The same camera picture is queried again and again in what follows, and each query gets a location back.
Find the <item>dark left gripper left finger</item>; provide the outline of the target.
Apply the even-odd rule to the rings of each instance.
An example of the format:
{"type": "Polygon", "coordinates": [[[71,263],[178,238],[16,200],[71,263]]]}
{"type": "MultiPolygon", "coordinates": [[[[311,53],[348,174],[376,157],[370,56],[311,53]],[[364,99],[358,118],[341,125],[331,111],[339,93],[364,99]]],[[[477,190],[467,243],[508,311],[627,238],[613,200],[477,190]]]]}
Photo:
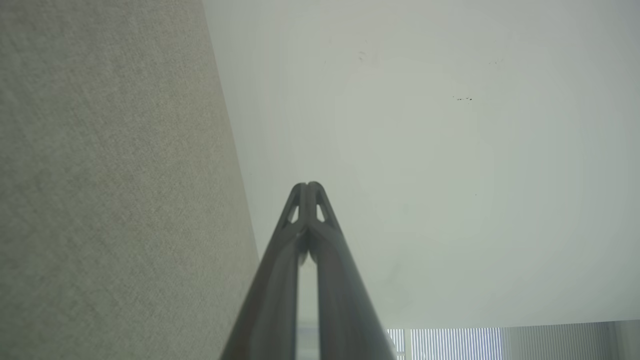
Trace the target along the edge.
{"type": "Polygon", "coordinates": [[[308,251],[305,183],[286,200],[222,351],[222,360],[294,360],[298,270],[308,251]]]}

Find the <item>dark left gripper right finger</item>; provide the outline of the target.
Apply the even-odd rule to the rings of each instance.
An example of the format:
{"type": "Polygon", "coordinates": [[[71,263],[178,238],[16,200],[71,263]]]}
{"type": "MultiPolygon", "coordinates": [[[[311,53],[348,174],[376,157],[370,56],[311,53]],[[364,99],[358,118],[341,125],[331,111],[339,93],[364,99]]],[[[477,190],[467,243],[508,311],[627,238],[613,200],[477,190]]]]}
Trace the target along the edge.
{"type": "Polygon", "coordinates": [[[329,196],[309,182],[308,244],[317,267],[318,337],[322,360],[394,360],[387,332],[346,243],[329,196]]]}

